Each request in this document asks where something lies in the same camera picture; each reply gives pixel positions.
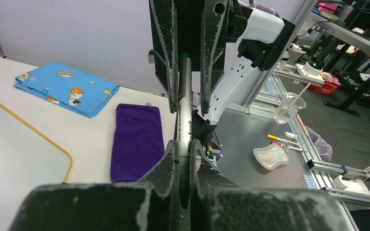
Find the yellow-framed whiteboard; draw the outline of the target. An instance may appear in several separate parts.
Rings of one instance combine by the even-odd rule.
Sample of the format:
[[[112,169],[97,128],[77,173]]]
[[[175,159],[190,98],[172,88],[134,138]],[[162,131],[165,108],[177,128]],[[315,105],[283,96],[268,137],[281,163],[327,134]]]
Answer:
[[[70,155],[0,104],[0,231],[36,187],[67,181]]]

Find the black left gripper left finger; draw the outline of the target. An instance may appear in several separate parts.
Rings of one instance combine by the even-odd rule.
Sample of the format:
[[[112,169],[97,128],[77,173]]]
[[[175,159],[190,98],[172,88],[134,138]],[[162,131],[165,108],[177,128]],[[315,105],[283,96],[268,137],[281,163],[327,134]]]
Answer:
[[[163,157],[140,182],[150,183],[152,191],[147,201],[148,231],[179,229],[179,161],[177,141],[170,140]]]

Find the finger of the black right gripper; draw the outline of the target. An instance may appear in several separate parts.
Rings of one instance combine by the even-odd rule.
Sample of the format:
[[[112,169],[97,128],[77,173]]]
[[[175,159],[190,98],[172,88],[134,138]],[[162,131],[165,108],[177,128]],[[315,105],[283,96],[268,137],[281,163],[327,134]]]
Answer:
[[[201,13],[200,106],[203,115],[210,109],[213,60],[227,8],[227,0],[206,0]]]
[[[176,9],[173,0],[150,0],[149,9],[156,76],[167,92],[173,114],[178,110],[179,94]]]

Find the green whiteboard marker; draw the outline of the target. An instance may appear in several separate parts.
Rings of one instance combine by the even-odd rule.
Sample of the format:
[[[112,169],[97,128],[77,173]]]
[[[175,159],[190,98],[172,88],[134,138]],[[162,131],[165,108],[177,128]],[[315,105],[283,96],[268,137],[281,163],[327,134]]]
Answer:
[[[179,161],[179,196],[180,204],[188,208],[190,193],[190,154],[189,145],[192,141],[192,106],[191,106],[191,80],[192,61],[188,53],[183,53],[179,72],[179,97],[177,112],[177,141]]]

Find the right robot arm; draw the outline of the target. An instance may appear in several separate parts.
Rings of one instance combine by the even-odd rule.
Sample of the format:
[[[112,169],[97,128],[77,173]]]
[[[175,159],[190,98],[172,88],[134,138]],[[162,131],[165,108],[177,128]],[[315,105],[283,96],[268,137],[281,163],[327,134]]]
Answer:
[[[238,0],[149,1],[155,75],[177,113],[180,62],[200,73],[200,106],[192,138],[208,144],[216,124],[243,81],[274,66],[295,25],[261,5]]]

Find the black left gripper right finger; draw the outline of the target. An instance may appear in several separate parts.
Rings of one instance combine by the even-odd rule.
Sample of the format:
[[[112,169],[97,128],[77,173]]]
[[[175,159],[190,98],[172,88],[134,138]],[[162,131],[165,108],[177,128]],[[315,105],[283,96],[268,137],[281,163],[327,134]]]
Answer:
[[[192,231],[214,231],[221,217],[219,193],[236,184],[226,178],[206,157],[202,144],[193,139],[190,146],[190,225]]]

